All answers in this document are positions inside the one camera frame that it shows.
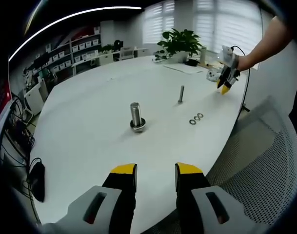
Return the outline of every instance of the window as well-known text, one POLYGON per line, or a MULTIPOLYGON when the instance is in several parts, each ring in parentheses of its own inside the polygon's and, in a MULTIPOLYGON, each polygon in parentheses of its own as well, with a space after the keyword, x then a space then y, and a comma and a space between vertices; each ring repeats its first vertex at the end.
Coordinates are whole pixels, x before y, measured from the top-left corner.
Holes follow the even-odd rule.
MULTIPOLYGON (((213 52, 222 46, 239 46, 250 53, 262 39, 261 12, 256 3, 247 0, 195 0, 194 31, 200 43, 213 52)), ((242 55, 237 48, 235 53, 242 55)))
POLYGON ((147 7, 144 14, 143 44, 158 43, 174 27, 174 0, 147 7))

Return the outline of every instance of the human hand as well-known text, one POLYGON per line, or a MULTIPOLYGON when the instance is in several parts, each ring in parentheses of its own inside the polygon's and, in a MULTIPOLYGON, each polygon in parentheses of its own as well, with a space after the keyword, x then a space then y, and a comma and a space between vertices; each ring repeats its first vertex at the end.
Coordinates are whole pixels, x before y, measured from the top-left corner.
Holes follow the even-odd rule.
POLYGON ((253 67, 253 64, 251 64, 251 61, 248 56, 239 56, 238 59, 238 66, 237 70, 240 72, 248 70, 249 68, 253 67))

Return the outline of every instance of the metal bolt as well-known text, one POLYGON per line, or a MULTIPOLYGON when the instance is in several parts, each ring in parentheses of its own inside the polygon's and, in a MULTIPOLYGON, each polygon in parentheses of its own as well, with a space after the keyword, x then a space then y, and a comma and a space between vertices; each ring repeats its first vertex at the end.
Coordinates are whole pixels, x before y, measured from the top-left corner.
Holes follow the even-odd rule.
POLYGON ((184 85, 181 86, 181 92, 179 94, 178 103, 182 103, 183 102, 183 94, 184 94, 184 85))
POLYGON ((142 124, 142 119, 140 116, 139 104, 137 102, 133 102, 131 103, 130 108, 134 126, 140 126, 142 124))

